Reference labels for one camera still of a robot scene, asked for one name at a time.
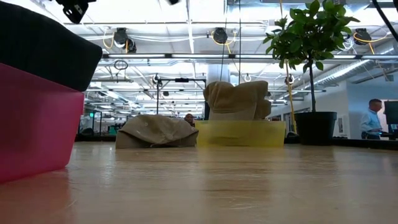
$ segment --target tree trunk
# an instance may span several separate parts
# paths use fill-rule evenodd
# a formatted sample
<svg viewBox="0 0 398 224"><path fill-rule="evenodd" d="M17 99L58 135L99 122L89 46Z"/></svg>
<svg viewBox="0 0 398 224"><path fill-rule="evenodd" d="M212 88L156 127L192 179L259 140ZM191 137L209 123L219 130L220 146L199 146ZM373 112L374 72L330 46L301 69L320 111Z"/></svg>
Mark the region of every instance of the tree trunk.
<svg viewBox="0 0 398 224"><path fill-rule="evenodd" d="M311 83L311 102L312 102L312 112L317 112L317 109L315 108L315 87L313 84L313 73L312 73L312 65L313 65L313 60L312 60L312 56L309 55L308 56L308 61L310 64L310 83Z"/></svg>

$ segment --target white wall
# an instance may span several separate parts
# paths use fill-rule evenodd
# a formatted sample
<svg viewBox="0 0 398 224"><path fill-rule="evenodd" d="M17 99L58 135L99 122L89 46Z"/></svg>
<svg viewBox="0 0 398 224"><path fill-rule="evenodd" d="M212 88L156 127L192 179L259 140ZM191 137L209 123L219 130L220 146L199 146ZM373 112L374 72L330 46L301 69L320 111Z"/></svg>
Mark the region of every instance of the white wall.
<svg viewBox="0 0 398 224"><path fill-rule="evenodd" d="M351 139L361 139L361 117L369 107L369 100L398 100L398 82L385 82L381 77L361 84L349 84L347 93L350 136Z"/></svg>
<svg viewBox="0 0 398 224"><path fill-rule="evenodd" d="M348 117L348 97L346 91L346 82L339 83L336 87L326 88L325 93L315 93L315 99L317 101L317 111L334 111L337 112L337 117L343 118L343 129L345 133L339 133L338 123L335 124L334 136L345 136L349 138L349 117ZM294 110L302 110L305 108L311 108L311 95L307 95L304 101L294 101ZM272 108L271 116L282 115L290 112L290 105L278 106Z"/></svg>

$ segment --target beige cloth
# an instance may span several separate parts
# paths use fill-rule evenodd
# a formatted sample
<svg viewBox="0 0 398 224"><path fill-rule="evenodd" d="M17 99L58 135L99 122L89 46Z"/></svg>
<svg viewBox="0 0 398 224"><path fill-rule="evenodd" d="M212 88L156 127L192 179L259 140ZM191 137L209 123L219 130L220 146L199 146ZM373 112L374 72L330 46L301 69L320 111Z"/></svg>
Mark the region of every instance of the beige cloth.
<svg viewBox="0 0 398 224"><path fill-rule="evenodd" d="M203 92L209 104L210 120L264 119L271 113L271 103L265 100L268 83L247 82L233 86L227 82L210 83Z"/></svg>
<svg viewBox="0 0 398 224"><path fill-rule="evenodd" d="M116 148L194 146L198 130L183 119L162 115L138 115L118 131Z"/></svg>

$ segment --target pink plastic bin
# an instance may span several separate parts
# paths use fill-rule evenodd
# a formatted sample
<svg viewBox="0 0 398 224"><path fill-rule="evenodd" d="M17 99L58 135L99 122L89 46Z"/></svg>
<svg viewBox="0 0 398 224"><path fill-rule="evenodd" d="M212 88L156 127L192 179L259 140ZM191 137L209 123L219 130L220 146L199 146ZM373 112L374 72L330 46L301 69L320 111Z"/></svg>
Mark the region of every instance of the pink plastic bin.
<svg viewBox="0 0 398 224"><path fill-rule="evenodd" d="M63 169L84 94L0 63L0 183Z"/></svg>

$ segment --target wooden table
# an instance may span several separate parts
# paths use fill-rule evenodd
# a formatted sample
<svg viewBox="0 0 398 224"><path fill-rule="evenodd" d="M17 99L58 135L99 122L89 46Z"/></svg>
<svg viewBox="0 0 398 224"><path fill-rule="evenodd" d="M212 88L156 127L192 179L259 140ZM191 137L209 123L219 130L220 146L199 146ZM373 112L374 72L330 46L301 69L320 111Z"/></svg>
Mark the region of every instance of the wooden table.
<svg viewBox="0 0 398 224"><path fill-rule="evenodd" d="M115 150L0 185L1 223L398 223L398 153L343 147Z"/></svg>

